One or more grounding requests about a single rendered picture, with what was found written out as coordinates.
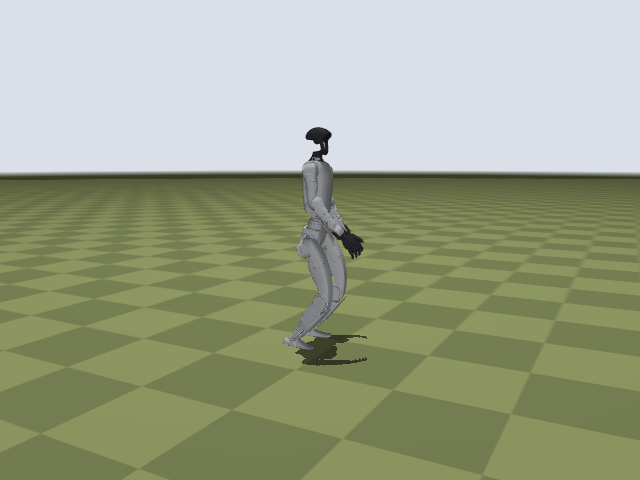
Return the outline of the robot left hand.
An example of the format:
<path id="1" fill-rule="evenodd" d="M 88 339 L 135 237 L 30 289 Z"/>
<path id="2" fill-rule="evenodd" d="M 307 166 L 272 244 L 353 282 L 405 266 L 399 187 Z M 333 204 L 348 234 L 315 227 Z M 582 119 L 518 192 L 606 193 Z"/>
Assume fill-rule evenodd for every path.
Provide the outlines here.
<path id="1" fill-rule="evenodd" d="M 360 237 L 358 237 L 358 236 L 356 236 L 356 235 L 354 235 L 354 234 L 350 233 L 349 228 L 348 228 L 345 224 L 344 224 L 344 227 L 345 227 L 345 228 L 346 228 L 346 230 L 347 230 L 347 234 L 346 234 L 346 235 L 349 235 L 349 234 L 350 234 L 350 235 L 352 235 L 352 236 L 355 236 L 355 237 L 357 237 L 357 238 L 361 239 Z M 357 241 L 357 240 L 356 240 L 356 241 Z M 361 241 L 362 241 L 362 243 L 364 242 L 364 241 L 363 241 L 363 239 L 361 239 Z M 357 243 L 359 243 L 359 242 L 357 241 Z M 359 243 L 359 244 L 360 244 L 360 243 Z M 356 244 L 355 244 L 355 245 L 356 245 Z M 361 244 L 360 244 L 360 245 L 361 245 Z M 356 245 L 356 246 L 357 246 L 357 245 Z M 361 246 L 362 246 L 362 245 L 361 245 Z M 357 247 L 358 247 L 358 246 L 357 246 Z M 353 247 L 353 248 L 354 248 L 354 247 Z M 358 248 L 359 248 L 359 247 L 358 247 Z M 362 247 L 362 248 L 363 248 L 363 247 Z M 354 248 L 354 249 L 355 249 L 355 248 Z M 350 250 L 351 250 L 351 248 L 350 248 Z M 355 250 L 356 250 L 356 249 L 355 249 Z M 359 250 L 360 250 L 360 248 L 359 248 Z M 351 251 L 352 251 L 352 250 L 351 250 Z M 357 252 L 357 250 L 356 250 L 356 252 Z M 360 252 L 361 252 L 361 251 L 360 251 Z M 353 253 L 353 251 L 352 251 L 352 253 Z M 353 254 L 354 254 L 354 253 L 353 253 Z"/>

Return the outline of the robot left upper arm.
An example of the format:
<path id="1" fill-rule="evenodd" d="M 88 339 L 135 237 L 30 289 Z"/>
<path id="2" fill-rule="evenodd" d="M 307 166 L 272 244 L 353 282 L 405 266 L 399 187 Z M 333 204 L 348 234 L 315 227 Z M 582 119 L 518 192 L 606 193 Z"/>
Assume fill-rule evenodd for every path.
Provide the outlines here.
<path id="1" fill-rule="evenodd" d="M 331 167 L 331 168 L 332 168 L 332 167 Z M 333 173 L 333 169 L 332 169 L 332 173 Z M 335 200 L 334 200 L 334 198 L 332 197 L 331 206 L 333 206 L 333 205 L 334 205 L 334 203 L 335 203 Z"/>

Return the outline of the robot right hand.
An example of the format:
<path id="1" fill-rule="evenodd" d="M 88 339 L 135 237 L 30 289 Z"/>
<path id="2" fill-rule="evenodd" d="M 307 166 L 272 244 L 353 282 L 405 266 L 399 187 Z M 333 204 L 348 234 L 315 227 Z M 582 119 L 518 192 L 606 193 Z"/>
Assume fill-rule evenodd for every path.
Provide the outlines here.
<path id="1" fill-rule="evenodd" d="M 357 243 L 357 241 L 362 243 L 361 239 L 359 239 L 359 238 L 357 238 L 355 236 L 352 236 L 350 234 L 346 235 L 347 232 L 345 230 L 344 230 L 344 233 L 341 236 L 338 236 L 335 232 L 332 232 L 332 233 L 338 240 L 342 240 L 342 243 L 343 243 L 344 247 L 348 250 L 348 252 L 350 253 L 350 255 L 352 257 L 351 259 L 354 259 L 354 254 L 355 254 L 355 257 L 358 257 L 358 255 L 360 255 L 361 252 L 363 251 L 362 246 L 359 243 Z M 360 250 L 355 244 L 360 248 Z M 358 254 L 357 254 L 356 250 L 353 247 L 357 250 Z M 350 248 L 354 252 L 354 254 L 352 253 Z"/>

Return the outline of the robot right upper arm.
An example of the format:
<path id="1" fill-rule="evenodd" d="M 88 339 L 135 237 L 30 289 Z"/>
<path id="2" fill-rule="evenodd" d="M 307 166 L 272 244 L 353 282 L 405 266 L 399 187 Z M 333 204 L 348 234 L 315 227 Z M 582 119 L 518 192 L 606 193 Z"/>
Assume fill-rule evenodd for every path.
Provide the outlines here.
<path id="1" fill-rule="evenodd" d="M 313 208 L 313 205 L 312 205 L 312 200 L 315 197 L 317 197 L 316 193 L 317 193 L 317 190 L 318 190 L 317 176 L 319 174 L 319 170 L 318 170 L 317 164 L 316 163 L 309 163 L 309 164 L 306 164 L 306 165 L 302 166 L 302 174 L 303 174 L 303 177 L 304 177 L 304 180 L 305 180 L 308 206 L 310 207 L 310 209 L 315 211 L 314 208 Z"/>

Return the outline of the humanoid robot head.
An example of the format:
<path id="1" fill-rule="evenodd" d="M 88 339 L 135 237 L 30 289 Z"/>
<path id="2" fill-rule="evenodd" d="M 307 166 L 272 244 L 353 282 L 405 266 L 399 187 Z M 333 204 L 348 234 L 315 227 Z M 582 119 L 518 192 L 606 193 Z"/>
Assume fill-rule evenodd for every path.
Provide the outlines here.
<path id="1" fill-rule="evenodd" d="M 331 136 L 332 134 L 330 131 L 321 127 L 312 128 L 307 132 L 306 139 L 313 140 L 315 144 L 320 144 L 321 147 L 320 151 L 313 152 L 312 157 L 320 158 L 319 161 L 324 162 L 322 159 L 322 155 L 328 154 L 328 140 Z M 310 158 L 310 160 L 312 160 L 312 157 Z M 315 160 L 315 158 L 313 158 L 313 160 Z"/>

